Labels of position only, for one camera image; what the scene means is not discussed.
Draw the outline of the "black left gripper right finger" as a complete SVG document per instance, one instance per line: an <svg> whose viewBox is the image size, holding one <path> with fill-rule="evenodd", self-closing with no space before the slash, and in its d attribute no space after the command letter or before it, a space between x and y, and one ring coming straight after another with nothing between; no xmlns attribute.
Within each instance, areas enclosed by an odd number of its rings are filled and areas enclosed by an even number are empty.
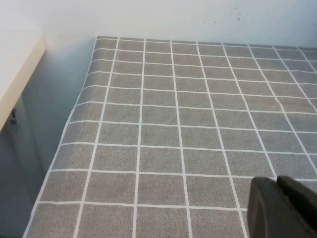
<svg viewBox="0 0 317 238"><path fill-rule="evenodd" d="M289 209L303 229L301 238L317 236L317 193L289 176L278 176L276 181L289 203Z"/></svg>

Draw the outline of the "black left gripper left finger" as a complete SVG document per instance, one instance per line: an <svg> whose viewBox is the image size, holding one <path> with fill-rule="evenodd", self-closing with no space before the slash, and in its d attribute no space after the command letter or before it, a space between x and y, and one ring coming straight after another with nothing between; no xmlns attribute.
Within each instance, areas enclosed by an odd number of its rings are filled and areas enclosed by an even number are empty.
<svg viewBox="0 0 317 238"><path fill-rule="evenodd" d="M251 181L248 228L252 238L299 238L298 213L277 183L269 178Z"/></svg>

